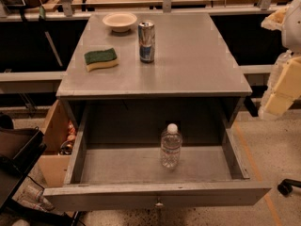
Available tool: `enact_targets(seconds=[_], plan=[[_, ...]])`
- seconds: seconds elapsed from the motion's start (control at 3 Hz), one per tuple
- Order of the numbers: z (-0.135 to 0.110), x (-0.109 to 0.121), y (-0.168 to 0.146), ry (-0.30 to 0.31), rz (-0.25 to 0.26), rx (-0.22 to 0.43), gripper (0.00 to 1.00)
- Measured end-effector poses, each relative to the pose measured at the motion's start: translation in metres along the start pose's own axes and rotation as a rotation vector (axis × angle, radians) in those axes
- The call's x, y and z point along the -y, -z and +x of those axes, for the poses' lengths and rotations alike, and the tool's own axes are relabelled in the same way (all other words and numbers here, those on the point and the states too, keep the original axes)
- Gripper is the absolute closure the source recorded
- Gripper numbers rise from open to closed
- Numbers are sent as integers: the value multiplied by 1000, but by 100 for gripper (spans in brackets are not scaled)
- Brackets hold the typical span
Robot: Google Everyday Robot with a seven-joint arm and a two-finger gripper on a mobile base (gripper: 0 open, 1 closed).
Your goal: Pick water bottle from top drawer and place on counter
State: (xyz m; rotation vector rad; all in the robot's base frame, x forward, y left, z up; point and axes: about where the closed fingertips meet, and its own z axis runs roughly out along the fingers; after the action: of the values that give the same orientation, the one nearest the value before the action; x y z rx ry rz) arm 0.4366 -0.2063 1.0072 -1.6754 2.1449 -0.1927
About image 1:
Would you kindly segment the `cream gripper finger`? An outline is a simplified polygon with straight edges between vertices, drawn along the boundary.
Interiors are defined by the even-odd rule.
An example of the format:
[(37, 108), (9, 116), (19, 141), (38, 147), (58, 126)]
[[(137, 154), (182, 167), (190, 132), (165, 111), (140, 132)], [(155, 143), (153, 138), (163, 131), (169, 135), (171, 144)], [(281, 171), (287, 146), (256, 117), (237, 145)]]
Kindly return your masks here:
[(277, 11), (271, 13), (269, 16), (265, 17), (261, 22), (261, 27), (272, 31), (280, 30), (283, 25), (284, 17), (288, 8), (289, 7), (280, 8)]
[(276, 120), (301, 96), (301, 57), (290, 58), (283, 66), (278, 81), (261, 98), (259, 117)]

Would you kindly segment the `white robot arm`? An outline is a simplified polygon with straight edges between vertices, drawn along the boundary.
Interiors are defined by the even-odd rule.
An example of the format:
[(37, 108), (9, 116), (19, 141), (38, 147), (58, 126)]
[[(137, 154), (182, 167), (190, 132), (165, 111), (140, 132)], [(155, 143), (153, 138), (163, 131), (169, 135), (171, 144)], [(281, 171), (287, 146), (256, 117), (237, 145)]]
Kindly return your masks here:
[(261, 26), (279, 30), (287, 49), (272, 68), (258, 112), (262, 120), (276, 120), (301, 96), (301, 0), (273, 12)]

